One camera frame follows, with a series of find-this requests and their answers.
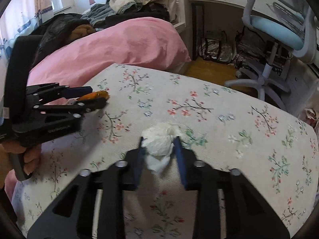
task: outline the curtain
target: curtain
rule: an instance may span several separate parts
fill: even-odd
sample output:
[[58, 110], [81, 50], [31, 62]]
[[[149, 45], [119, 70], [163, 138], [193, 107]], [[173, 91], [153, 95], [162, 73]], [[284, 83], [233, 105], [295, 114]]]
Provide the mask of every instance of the curtain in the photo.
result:
[[0, 53], [6, 66], [16, 38], [29, 35], [52, 17], [51, 0], [11, 0], [0, 18]]

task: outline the wooden floor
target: wooden floor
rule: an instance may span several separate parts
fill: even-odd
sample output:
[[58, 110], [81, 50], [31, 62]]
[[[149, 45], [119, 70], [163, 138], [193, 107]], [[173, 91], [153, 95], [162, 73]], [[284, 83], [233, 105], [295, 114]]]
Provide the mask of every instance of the wooden floor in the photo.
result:
[[[212, 61], [205, 61], [198, 57], [196, 61], [192, 61], [190, 67], [185, 74], [189, 77], [194, 77], [203, 81], [208, 81], [218, 85], [224, 85], [225, 81], [237, 79], [235, 76], [237, 69], [234, 66], [218, 64]], [[255, 89], [249, 87], [232, 87], [233, 89], [245, 93], [249, 96], [258, 97]], [[277, 106], [272, 99], [266, 95], [266, 102]]]

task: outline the human hand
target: human hand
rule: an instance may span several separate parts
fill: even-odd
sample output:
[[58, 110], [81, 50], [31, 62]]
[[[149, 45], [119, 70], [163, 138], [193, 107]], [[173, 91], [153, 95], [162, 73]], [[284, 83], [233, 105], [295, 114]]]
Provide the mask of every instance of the human hand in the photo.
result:
[[[19, 142], [11, 140], [0, 144], [0, 188], [4, 186], [4, 180], [7, 174], [13, 169], [9, 160], [8, 152], [21, 154], [26, 151], [26, 148], [20, 146]], [[30, 174], [40, 164], [41, 145], [30, 148], [24, 154], [24, 172]]]

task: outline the black jacket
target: black jacket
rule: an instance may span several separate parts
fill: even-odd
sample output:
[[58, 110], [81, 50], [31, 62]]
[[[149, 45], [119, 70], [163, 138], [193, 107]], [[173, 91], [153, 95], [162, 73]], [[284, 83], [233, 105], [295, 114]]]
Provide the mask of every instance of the black jacket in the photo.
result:
[[46, 56], [66, 45], [71, 32], [78, 26], [90, 24], [88, 20], [81, 20], [81, 14], [58, 14], [36, 28], [30, 35], [43, 35], [37, 49], [32, 66], [36, 66]]

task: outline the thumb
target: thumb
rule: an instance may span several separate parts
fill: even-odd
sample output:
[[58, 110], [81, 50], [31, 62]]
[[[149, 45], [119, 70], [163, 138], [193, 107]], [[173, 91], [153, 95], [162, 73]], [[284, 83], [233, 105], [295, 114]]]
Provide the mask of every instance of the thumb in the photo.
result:
[[20, 146], [19, 142], [15, 140], [4, 141], [1, 146], [6, 153], [21, 154], [26, 151], [26, 148]]

